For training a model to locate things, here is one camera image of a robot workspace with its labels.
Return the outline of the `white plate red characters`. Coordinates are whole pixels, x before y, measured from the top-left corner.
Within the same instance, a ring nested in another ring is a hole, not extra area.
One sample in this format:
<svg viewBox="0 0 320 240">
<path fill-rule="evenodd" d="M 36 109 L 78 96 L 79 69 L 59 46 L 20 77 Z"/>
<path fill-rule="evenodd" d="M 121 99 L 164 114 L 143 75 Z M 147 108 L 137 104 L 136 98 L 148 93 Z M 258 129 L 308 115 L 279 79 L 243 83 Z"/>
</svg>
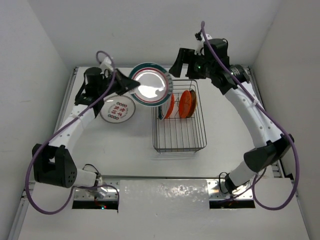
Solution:
<svg viewBox="0 0 320 240">
<path fill-rule="evenodd" d="M 100 116 L 108 123 L 118 124 L 129 120 L 136 111 L 134 101 L 125 95 L 115 95 L 104 100 Z"/>
</svg>

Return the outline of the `white plate green rim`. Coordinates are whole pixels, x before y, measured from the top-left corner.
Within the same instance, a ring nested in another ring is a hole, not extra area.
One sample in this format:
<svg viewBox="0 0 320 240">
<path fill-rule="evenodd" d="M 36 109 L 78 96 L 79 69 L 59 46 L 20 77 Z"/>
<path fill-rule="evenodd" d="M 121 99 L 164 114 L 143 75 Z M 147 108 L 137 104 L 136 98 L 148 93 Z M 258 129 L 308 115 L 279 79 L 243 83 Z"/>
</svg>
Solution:
<svg viewBox="0 0 320 240">
<path fill-rule="evenodd" d="M 173 94 L 173 80 L 169 72 L 153 62 L 136 65 L 130 72 L 129 78 L 140 83 L 131 96 L 138 103 L 147 107 L 158 107 L 170 99 Z"/>
</svg>

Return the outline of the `orange plastic plate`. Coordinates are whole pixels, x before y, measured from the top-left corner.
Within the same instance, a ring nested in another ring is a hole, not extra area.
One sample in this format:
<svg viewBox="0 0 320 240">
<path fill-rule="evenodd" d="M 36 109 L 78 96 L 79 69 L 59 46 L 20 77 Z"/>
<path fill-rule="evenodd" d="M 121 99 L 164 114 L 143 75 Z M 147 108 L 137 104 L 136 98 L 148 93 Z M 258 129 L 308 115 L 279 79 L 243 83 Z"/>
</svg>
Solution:
<svg viewBox="0 0 320 240">
<path fill-rule="evenodd" d="M 170 117 L 175 104 L 175 96 L 172 94 L 170 98 L 161 106 L 158 107 L 158 118 L 160 120 Z"/>
<path fill-rule="evenodd" d="M 192 106 L 192 95 L 189 90 L 185 90 L 179 99 L 178 114 L 179 117 L 184 119 L 188 116 Z"/>
</svg>

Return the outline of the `brown patterned plate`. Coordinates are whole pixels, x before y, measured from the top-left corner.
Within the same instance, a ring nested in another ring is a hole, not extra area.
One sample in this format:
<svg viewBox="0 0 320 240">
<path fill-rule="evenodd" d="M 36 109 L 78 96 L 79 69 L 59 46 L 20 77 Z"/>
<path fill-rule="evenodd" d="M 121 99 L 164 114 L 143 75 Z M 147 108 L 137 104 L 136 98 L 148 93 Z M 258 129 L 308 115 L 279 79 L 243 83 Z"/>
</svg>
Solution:
<svg viewBox="0 0 320 240">
<path fill-rule="evenodd" d="M 197 107 L 197 94 L 193 89 L 190 90 L 190 95 L 191 95 L 191 107 L 188 113 L 189 118 L 192 117 Z"/>
</svg>

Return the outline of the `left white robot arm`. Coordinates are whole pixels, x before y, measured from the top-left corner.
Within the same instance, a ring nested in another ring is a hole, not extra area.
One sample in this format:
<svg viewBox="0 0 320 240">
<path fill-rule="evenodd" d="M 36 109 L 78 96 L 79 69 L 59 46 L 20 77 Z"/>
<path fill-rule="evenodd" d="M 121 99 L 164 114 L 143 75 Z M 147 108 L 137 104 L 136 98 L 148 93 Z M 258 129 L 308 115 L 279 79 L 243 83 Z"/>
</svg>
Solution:
<svg viewBox="0 0 320 240">
<path fill-rule="evenodd" d="M 139 86 L 138 81 L 125 76 L 117 68 L 88 68 L 63 125 L 53 139 L 44 145 L 36 144 L 32 149 L 34 179 L 63 188 L 96 186 L 98 173 L 77 168 L 72 158 L 73 148 L 85 128 L 100 113 L 106 96 L 121 96 Z"/>
</svg>

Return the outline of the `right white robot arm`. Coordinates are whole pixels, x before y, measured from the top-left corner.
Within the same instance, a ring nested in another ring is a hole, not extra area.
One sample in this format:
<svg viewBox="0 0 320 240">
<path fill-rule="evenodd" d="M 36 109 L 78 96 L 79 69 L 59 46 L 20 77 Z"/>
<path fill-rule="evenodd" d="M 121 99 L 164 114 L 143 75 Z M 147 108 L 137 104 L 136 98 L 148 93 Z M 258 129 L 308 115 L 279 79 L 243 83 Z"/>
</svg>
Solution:
<svg viewBox="0 0 320 240">
<path fill-rule="evenodd" d="M 195 35 L 197 49 L 180 48 L 169 73 L 178 78 L 183 64 L 187 64 L 189 79 L 209 78 L 211 83 L 234 106 L 252 138 L 254 148 L 243 155 L 240 165 L 225 176 L 224 187 L 232 193 L 248 182 L 256 173 L 283 157 L 290 142 L 274 122 L 264 115 L 259 107 L 250 77 L 243 66 L 230 64 L 228 41 L 224 38 L 209 38 Z"/>
</svg>

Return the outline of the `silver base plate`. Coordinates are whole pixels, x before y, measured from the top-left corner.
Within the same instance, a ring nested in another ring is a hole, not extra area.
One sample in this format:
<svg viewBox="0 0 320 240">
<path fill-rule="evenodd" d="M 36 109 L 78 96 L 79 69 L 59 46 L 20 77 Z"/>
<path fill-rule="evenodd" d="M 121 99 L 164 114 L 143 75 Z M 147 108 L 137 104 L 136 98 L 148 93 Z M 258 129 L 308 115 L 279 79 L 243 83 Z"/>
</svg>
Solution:
<svg viewBox="0 0 320 240">
<path fill-rule="evenodd" d="M 76 188 L 73 209 L 113 209 L 130 197 L 150 202 L 156 200 L 187 199 L 193 203 L 208 203 L 211 209 L 254 208 L 251 184 L 238 187 L 231 194 L 224 187 L 224 179 L 216 178 L 169 178 L 103 176 L 99 188 L 88 190 Z"/>
</svg>

